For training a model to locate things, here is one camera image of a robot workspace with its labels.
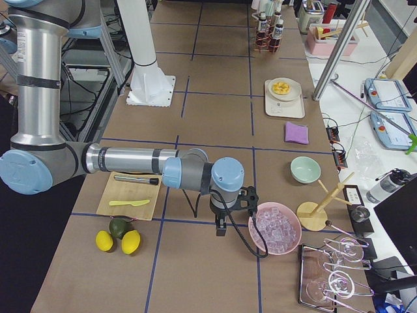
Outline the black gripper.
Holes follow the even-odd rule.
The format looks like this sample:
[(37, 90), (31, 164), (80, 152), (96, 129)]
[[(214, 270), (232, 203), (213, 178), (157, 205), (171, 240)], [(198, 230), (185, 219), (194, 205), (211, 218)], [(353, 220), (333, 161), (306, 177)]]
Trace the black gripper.
[(215, 214), (216, 236), (225, 236), (229, 208), (224, 200), (210, 198), (210, 209)]

